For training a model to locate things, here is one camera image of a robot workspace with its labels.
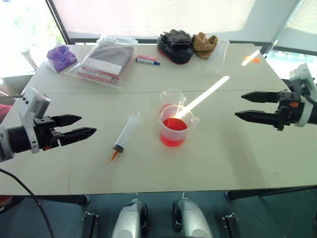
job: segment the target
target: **cable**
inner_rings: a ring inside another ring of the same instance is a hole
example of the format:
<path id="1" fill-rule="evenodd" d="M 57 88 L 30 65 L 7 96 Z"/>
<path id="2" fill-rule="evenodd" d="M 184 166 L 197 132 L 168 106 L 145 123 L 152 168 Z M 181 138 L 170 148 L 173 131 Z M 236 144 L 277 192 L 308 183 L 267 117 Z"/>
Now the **cable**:
<path id="1" fill-rule="evenodd" d="M 314 101 L 314 100 L 309 96 L 308 93 L 305 93 L 305 94 L 304 94 L 304 97 L 306 98 L 306 100 L 307 100 L 308 102 L 310 102 L 310 103 L 313 104 L 314 106 L 317 106 L 317 102 Z"/>
<path id="2" fill-rule="evenodd" d="M 52 229 L 51 224 L 50 224 L 50 221 L 49 221 L 49 219 L 48 219 L 48 217 L 47 217 L 47 215 L 46 215 L 46 213 L 45 213 L 43 207 L 41 206 L 39 200 L 38 200 L 37 197 L 34 195 L 34 193 L 33 193 L 24 183 L 22 183 L 22 181 L 21 181 L 20 179 L 18 179 L 15 175 L 13 175 L 13 174 L 11 174 L 11 173 L 9 173 L 8 171 L 5 171 L 5 170 L 3 170 L 3 169 L 0 169 L 0 172 L 2 172 L 2 173 L 4 173 L 4 174 L 6 174 L 6 175 L 12 177 L 15 181 L 17 181 L 17 182 L 31 195 L 31 197 L 32 197 L 33 200 L 35 201 L 36 205 L 39 207 L 39 209 L 40 209 L 40 211 L 41 211 L 41 213 L 42 213 L 42 215 L 43 215 L 43 217 L 44 217 L 44 220 L 45 220 L 45 222 L 46 222 L 46 225 L 47 225 L 47 227 L 48 227 L 48 229 L 49 229 L 49 232 L 50 232 L 50 234 L 51 234 L 51 238 L 55 238 L 53 229 Z"/>

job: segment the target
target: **dark floor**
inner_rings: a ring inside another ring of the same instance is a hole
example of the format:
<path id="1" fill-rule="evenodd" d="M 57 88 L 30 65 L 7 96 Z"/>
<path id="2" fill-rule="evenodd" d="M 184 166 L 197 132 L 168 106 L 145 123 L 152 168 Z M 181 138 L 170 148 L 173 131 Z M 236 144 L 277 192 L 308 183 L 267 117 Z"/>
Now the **dark floor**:
<path id="1" fill-rule="evenodd" d="M 85 211 L 100 215 L 98 238 L 111 237 L 122 206 L 138 198 L 146 202 L 150 216 L 148 237 L 180 236 L 172 230 L 172 202 L 181 192 L 91 195 L 86 207 L 43 201 L 57 238 L 80 238 Z M 201 208 L 214 238 L 227 238 L 218 225 L 222 215 L 234 212 L 241 238 L 312 238 L 317 211 L 317 190 L 227 201 L 223 192 L 186 192 Z M 48 238 L 42 215 L 30 198 L 0 215 L 0 238 Z"/>

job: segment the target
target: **robotic arm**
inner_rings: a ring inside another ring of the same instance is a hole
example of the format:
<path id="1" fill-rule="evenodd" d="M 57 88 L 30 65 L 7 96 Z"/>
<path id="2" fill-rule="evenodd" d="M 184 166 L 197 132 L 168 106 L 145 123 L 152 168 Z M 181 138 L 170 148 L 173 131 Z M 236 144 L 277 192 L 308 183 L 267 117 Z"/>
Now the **robotic arm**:
<path id="1" fill-rule="evenodd" d="M 243 120 L 273 125 L 283 130 L 292 123 L 303 127 L 307 123 L 317 124 L 317 87 L 306 64 L 290 72 L 291 92 L 251 92 L 241 97 L 256 103 L 279 103 L 274 113 L 247 110 L 235 115 Z"/>
<path id="2" fill-rule="evenodd" d="M 71 125 L 81 117 L 66 114 L 61 116 L 44 116 L 51 100 L 34 88 L 25 90 L 23 98 L 18 99 L 19 115 L 22 126 L 5 128 L 0 125 L 0 162 L 12 159 L 15 153 L 31 150 L 37 153 L 39 149 L 49 150 L 59 146 L 84 140 L 95 133 L 97 129 L 83 127 L 67 133 L 57 132 L 54 127 Z"/>

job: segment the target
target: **empty plastic cup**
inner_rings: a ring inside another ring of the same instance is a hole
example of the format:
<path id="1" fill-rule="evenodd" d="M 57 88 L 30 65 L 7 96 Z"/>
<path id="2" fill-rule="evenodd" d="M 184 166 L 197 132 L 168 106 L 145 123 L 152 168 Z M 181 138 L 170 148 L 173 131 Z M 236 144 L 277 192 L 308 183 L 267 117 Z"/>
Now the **empty plastic cup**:
<path id="1" fill-rule="evenodd" d="M 189 111 L 182 118 L 176 118 L 176 114 L 183 110 L 184 106 L 171 105 L 163 109 L 159 116 L 159 131 L 161 141 L 168 146 L 181 145 L 187 134 L 199 123 L 199 118 Z"/>
<path id="2" fill-rule="evenodd" d="M 183 95 L 181 91 L 178 90 L 166 90 L 160 93 L 159 98 L 161 100 L 162 111 L 164 108 L 170 105 L 183 105 L 186 101 L 186 97 Z"/>

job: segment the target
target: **table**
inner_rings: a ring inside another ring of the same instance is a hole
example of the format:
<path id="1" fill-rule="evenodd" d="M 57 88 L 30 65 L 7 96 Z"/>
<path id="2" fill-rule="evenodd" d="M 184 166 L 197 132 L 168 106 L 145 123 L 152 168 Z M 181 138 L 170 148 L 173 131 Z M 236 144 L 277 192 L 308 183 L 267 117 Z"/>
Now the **table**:
<path id="1" fill-rule="evenodd" d="M 72 46 L 71 50 L 81 59 L 87 48 Z M 234 55 L 236 49 L 241 55 L 244 49 L 247 55 L 255 47 L 232 44 L 227 56 Z M 148 55 L 155 55 L 155 46 L 138 46 L 138 53 L 145 54 L 146 50 L 151 51 Z M 154 70 L 153 65 L 131 66 L 131 77 L 126 78 L 121 90 L 56 75 L 42 65 L 28 86 L 51 98 L 46 114 L 71 113 L 83 117 L 74 125 L 58 130 L 66 132 L 89 126 L 96 127 L 97 132 L 87 140 L 64 147 L 34 155 L 30 151 L 16 154 L 14 159 L 2 162 L 1 168 L 17 175 L 37 195 L 231 190 L 316 184 L 316 126 L 308 124 L 299 128 L 292 125 L 280 132 L 272 126 L 245 122 L 234 115 L 247 109 L 273 112 L 277 107 L 276 104 L 255 104 L 240 98 L 252 90 L 285 88 L 260 58 L 260 64 L 249 64 L 236 74 L 231 71 L 227 84 L 192 110 L 201 122 L 177 148 L 167 147 L 159 140 L 159 92 L 165 88 L 163 82 L 167 79 L 162 78 L 161 84 L 154 80 L 151 86 L 150 77 L 139 75 L 139 68 Z M 179 65 L 168 63 L 161 56 L 159 60 L 162 67 L 157 69 L 161 74 L 183 68 L 190 72 L 187 67 L 193 65 L 197 70 L 200 64 L 200 59 L 194 57 L 187 66 L 177 69 Z M 265 74 L 251 77 L 252 72 L 257 71 Z M 210 82 L 220 77 L 213 75 Z M 176 77 L 170 82 L 173 86 L 181 85 L 189 102 L 209 84 L 193 83 L 189 76 L 187 79 Z M 136 112 L 141 113 L 141 126 L 117 161 L 108 163 L 113 142 L 127 117 Z M 16 106 L 2 124 L 6 127 L 20 125 Z M 0 190 L 2 194 L 26 194 L 15 181 L 2 174 Z"/>

